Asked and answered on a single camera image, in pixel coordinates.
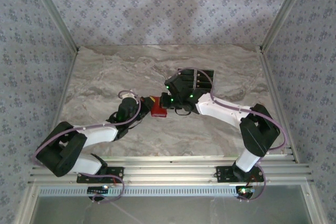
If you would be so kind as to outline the red card holder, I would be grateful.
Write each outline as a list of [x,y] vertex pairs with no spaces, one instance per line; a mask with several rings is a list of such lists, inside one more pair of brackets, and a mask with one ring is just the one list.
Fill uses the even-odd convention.
[[154,105],[151,109],[151,116],[156,118],[165,118],[167,116],[167,110],[161,107],[160,97],[150,96],[150,98],[154,102]]

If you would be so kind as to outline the small circuit board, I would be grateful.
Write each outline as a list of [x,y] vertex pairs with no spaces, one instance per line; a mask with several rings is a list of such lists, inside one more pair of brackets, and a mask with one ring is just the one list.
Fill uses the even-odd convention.
[[249,200],[255,192],[252,186],[236,186],[238,198]]
[[107,194],[109,192],[108,186],[89,186],[87,194]]

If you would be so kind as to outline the grey metal panel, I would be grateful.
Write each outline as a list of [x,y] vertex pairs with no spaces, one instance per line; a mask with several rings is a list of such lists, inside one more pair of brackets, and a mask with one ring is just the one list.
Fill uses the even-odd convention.
[[29,224],[312,224],[299,196],[240,202],[225,197],[41,197]]

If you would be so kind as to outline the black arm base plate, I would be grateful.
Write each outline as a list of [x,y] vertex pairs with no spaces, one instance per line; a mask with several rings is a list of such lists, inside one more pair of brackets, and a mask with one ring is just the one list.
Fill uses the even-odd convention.
[[[98,171],[97,175],[114,175],[114,176],[118,176],[121,179],[123,178],[123,172],[124,172],[124,168],[123,167],[103,167],[100,168],[100,170]],[[112,178],[112,177],[90,177],[90,176],[86,176],[81,174],[80,176],[77,176],[77,183],[79,184],[120,184],[121,182],[116,179],[116,178]]]
[[219,183],[264,182],[265,180],[261,169],[256,166],[248,172],[236,166],[217,166],[215,170],[214,177]]

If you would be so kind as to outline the aluminium rail frame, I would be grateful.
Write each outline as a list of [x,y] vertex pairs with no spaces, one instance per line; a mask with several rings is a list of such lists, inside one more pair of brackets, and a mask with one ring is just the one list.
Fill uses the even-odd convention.
[[[110,157],[110,166],[124,167],[127,185],[213,185],[217,166],[230,166],[232,157],[151,156]],[[260,163],[270,185],[300,185],[313,182],[308,164],[296,163],[294,156],[267,155]]]

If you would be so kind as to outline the aluminium side rail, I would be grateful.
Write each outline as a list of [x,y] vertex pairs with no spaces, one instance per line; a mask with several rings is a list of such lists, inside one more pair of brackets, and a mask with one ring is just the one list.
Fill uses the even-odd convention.
[[72,75],[72,72],[73,72],[73,69],[74,69],[74,65],[75,65],[75,62],[76,62],[77,55],[78,55],[78,51],[75,52],[74,57],[72,59],[72,62],[70,64],[69,71],[68,71],[66,81],[65,81],[65,84],[64,84],[64,88],[63,88],[63,91],[62,91],[62,94],[61,94],[61,97],[60,97],[60,101],[58,103],[58,107],[57,107],[57,110],[56,110],[56,115],[54,117],[54,120],[53,120],[53,123],[51,125],[51,129],[50,129],[49,133],[51,133],[54,130],[54,128],[56,127],[56,125],[58,123],[59,117],[61,115],[62,107],[63,107],[64,102],[65,102],[69,82],[70,82],[71,75]]
[[274,107],[275,107],[277,118],[279,119],[279,123],[285,129],[286,134],[287,134],[287,146],[288,146],[287,149],[288,150],[291,149],[292,155],[293,155],[293,160],[296,163],[300,163],[300,159],[298,157],[298,152],[296,150],[295,144],[294,144],[293,139],[292,139],[292,134],[290,132],[289,123],[288,123],[288,120],[286,118],[286,114],[285,114],[283,105],[281,103],[280,95],[279,95],[278,89],[276,87],[275,79],[272,75],[270,64],[268,62],[267,57],[264,55],[262,49],[260,48],[260,46],[256,46],[256,51],[258,53],[258,57],[260,59],[260,63],[261,63],[261,66],[262,66],[262,69],[263,69],[263,72],[264,72],[264,76],[265,76],[267,84],[268,84],[268,88],[269,88],[269,91],[270,91],[270,96],[271,96],[272,102],[273,102]]

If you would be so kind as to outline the aluminium frame post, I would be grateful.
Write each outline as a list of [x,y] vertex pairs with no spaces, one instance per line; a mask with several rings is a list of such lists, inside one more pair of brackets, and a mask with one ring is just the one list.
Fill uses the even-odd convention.
[[274,42],[276,36],[280,32],[281,27],[285,23],[286,18],[288,17],[296,1],[297,0],[283,1],[277,15],[275,16],[274,21],[272,22],[268,32],[266,33],[264,40],[262,41],[262,44],[260,45],[260,51],[262,53],[267,52],[271,44]]

